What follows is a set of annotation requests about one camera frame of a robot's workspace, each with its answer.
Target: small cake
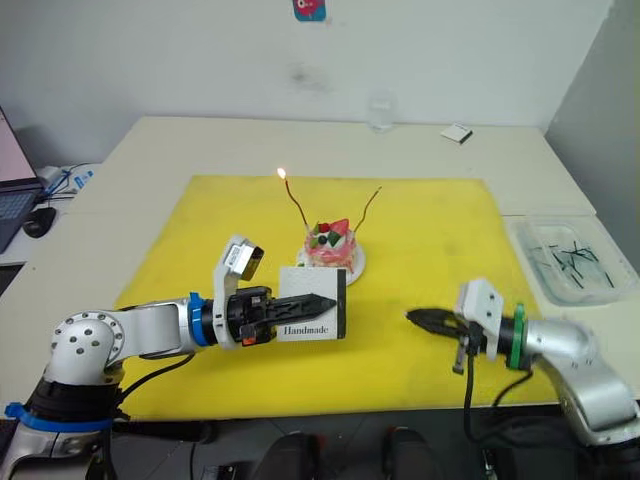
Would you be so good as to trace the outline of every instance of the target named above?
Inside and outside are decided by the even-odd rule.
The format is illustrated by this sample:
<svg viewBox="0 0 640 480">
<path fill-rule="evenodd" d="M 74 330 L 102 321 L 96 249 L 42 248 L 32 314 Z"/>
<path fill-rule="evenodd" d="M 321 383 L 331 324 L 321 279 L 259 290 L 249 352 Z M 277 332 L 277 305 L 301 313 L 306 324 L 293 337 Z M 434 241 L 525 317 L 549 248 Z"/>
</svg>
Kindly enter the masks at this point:
<svg viewBox="0 0 640 480">
<path fill-rule="evenodd" d="M 356 237 L 349 220 L 316 223 L 307 234 L 304 251 L 314 267 L 342 267 L 353 273 Z"/>
</svg>

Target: small white box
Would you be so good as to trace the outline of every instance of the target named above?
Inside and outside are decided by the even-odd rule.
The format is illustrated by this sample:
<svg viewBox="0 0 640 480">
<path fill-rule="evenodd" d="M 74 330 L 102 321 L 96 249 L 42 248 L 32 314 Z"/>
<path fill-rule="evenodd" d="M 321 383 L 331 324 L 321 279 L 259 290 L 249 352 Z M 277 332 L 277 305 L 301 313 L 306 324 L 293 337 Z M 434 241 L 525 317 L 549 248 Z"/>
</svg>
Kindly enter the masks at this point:
<svg viewBox="0 0 640 480">
<path fill-rule="evenodd" d="M 449 140 L 453 140 L 459 144 L 463 144 L 471 135 L 473 134 L 473 130 L 469 127 L 465 127 L 464 125 L 460 125 L 459 123 L 454 123 L 450 127 L 445 128 L 440 135 L 448 138 Z"/>
<path fill-rule="evenodd" d="M 283 267 L 280 269 L 279 298 L 315 293 L 337 302 L 319 317 L 304 322 L 278 325 L 280 342 L 336 340 L 347 333 L 347 273 L 343 268 Z"/>
</svg>

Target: white box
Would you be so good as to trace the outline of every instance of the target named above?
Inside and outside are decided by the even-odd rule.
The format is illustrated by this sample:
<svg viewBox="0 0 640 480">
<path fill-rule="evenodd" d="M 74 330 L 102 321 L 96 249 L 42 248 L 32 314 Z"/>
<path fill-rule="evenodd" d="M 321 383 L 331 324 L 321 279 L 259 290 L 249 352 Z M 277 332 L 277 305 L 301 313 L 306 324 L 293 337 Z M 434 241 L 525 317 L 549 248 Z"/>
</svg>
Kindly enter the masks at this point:
<svg viewBox="0 0 640 480">
<path fill-rule="evenodd" d="M 343 268 L 283 267 L 280 269 L 279 298 L 315 293 L 338 304 L 319 317 L 304 322 L 278 325 L 280 342 L 336 340 L 347 333 L 347 275 Z"/>
</svg>

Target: computer mouse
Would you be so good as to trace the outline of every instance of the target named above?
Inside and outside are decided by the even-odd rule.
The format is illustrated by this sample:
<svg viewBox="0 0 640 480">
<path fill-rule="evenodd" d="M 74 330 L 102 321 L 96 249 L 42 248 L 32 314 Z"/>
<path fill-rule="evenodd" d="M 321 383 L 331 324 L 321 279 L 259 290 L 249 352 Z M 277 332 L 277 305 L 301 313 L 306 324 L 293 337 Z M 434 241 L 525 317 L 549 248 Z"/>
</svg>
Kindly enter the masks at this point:
<svg viewBox="0 0 640 480">
<path fill-rule="evenodd" d="M 56 218 L 56 209 L 53 207 L 40 208 L 34 210 L 22 224 L 24 233 L 32 238 L 40 238 L 51 228 L 54 218 Z"/>
</svg>

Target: green ring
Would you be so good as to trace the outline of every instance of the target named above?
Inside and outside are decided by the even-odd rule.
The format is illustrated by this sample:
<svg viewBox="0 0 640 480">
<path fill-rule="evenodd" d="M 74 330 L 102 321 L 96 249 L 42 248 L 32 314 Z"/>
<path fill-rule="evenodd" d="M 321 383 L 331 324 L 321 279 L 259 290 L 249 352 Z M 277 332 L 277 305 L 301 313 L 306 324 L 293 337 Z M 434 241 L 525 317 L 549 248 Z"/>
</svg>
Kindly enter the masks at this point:
<svg viewBox="0 0 640 480">
<path fill-rule="evenodd" d="M 516 307 L 513 314 L 513 342 L 511 344 L 511 356 L 509 357 L 509 368 L 518 370 L 520 368 L 520 352 L 522 351 L 522 333 L 524 332 L 524 305 L 521 303 Z"/>
</svg>

